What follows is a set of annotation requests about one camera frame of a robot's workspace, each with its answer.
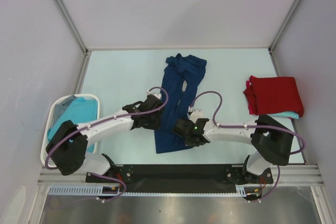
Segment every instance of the reflective metal surface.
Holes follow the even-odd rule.
[[[55,208],[79,197],[48,199]],[[40,224],[321,223],[310,187],[277,188],[261,204],[242,198],[125,196],[104,204],[84,200],[58,210],[47,205]]]

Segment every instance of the navy blue garment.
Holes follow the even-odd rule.
[[[169,100],[161,117],[161,128],[154,132],[156,153],[166,153],[186,150],[184,139],[172,133],[173,127],[179,118],[186,118],[188,107],[196,97],[197,87],[204,78],[206,60],[189,55],[182,57],[170,56],[166,59],[168,66],[164,69],[162,85]],[[187,87],[182,91],[183,82]]]

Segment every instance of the red towel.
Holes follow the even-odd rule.
[[[303,116],[303,105],[293,77],[257,78],[246,82],[244,94],[250,114],[275,114],[293,111]]]

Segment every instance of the plastic basket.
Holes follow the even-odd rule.
[[[86,99],[94,99],[94,100],[96,100],[97,103],[98,103],[98,105],[97,105],[97,118],[96,119],[99,118],[100,102],[99,102],[99,99],[95,95],[93,95],[93,94],[75,94],[75,96],[76,97],[83,97],[83,98],[86,98]],[[70,97],[70,95],[67,95],[65,97],[61,97],[56,102],[54,102],[52,104],[51,108],[50,108],[49,115],[48,115],[48,120],[47,120],[47,125],[46,125],[46,130],[44,131],[43,143],[42,143],[41,155],[40,155],[41,162],[42,162],[43,165],[45,164],[45,161],[46,161],[46,158],[47,158],[46,147],[48,145],[48,137],[47,137],[48,130],[50,128],[52,128],[52,126],[54,125],[54,109],[55,109],[55,105],[62,103],[62,101],[65,100],[65,99],[67,99],[68,97]],[[94,145],[93,153],[96,152],[96,149],[97,149],[97,143]],[[49,159],[48,165],[50,167],[56,167],[56,165],[54,164],[54,162],[51,159]]]

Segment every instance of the light blue cloth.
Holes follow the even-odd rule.
[[[53,138],[60,125],[68,120],[74,124],[87,123],[97,119],[98,101],[94,99],[87,100],[79,97],[71,102],[64,113],[56,121],[53,127],[48,132],[48,142]],[[94,146],[91,145],[87,151],[93,152]]]
[[[293,119],[299,119],[299,114],[292,112],[292,111],[284,111],[281,113],[276,113],[276,114],[268,114],[270,116],[282,116],[284,118],[293,118]]]

